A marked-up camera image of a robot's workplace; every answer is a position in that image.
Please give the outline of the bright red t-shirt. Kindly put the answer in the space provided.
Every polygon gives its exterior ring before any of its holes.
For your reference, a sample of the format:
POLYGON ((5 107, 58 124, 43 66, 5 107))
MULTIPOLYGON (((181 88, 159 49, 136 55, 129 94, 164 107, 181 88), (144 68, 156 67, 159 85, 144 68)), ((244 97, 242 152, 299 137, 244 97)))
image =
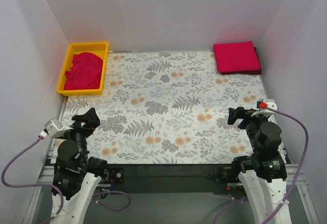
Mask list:
POLYGON ((221 74, 261 74, 260 61, 252 41, 214 44, 218 72, 221 74))

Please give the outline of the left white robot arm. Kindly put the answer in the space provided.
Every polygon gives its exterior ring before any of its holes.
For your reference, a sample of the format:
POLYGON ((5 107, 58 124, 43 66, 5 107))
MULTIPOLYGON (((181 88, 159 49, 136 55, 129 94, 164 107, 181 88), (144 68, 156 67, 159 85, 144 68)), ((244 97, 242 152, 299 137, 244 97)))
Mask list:
POLYGON ((83 223, 97 185, 109 176, 105 160, 88 156, 87 138, 100 126, 95 109, 72 121, 64 127, 52 119, 45 126, 50 137, 62 140, 54 167, 50 223, 83 223))

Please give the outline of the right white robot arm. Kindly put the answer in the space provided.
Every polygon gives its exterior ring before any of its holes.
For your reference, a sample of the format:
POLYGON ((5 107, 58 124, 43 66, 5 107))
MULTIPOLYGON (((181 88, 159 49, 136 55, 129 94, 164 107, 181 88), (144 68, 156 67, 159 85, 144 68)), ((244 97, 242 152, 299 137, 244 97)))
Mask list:
POLYGON ((228 125, 238 119, 253 150, 251 156, 235 157, 232 178, 241 182, 250 203, 255 223, 291 223, 287 191, 287 171, 278 150, 282 138, 280 127, 269 121, 270 114, 243 107, 229 108, 228 125))

